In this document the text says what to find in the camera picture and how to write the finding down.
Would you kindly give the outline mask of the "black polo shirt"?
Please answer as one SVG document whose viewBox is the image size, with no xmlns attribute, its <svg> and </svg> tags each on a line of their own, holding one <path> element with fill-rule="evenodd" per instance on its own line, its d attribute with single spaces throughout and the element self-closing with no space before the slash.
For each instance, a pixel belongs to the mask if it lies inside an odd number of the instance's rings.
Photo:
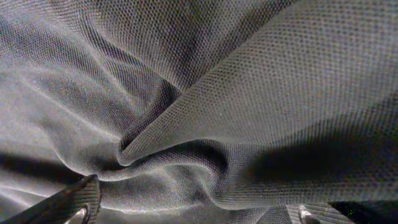
<svg viewBox="0 0 398 224">
<path fill-rule="evenodd" d="M 1 2 L 1 219 L 397 222 L 396 1 Z"/>
</svg>

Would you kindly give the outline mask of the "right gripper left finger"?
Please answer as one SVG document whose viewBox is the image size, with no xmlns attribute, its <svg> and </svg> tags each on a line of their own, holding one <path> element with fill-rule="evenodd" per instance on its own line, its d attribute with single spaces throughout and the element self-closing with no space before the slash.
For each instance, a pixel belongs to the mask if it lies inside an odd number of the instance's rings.
<svg viewBox="0 0 398 224">
<path fill-rule="evenodd" d="M 95 224 L 101 209 L 100 182 L 96 174 L 86 176 L 1 224 L 64 224 L 80 211 L 81 224 Z"/>
</svg>

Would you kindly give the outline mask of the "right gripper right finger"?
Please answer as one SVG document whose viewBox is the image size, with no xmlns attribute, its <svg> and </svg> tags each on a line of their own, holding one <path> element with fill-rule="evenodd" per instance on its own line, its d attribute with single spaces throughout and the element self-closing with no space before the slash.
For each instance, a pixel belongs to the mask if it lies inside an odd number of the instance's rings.
<svg viewBox="0 0 398 224">
<path fill-rule="evenodd" d="M 327 203 L 310 203 L 301 205 L 287 205 L 286 209 L 288 211 L 291 222 L 294 224 L 300 224 L 299 211 L 301 208 L 305 208 L 305 211 L 312 214 L 320 223 L 324 224 L 353 224 L 353 222 L 342 215 L 338 210 L 334 209 L 331 205 Z"/>
</svg>

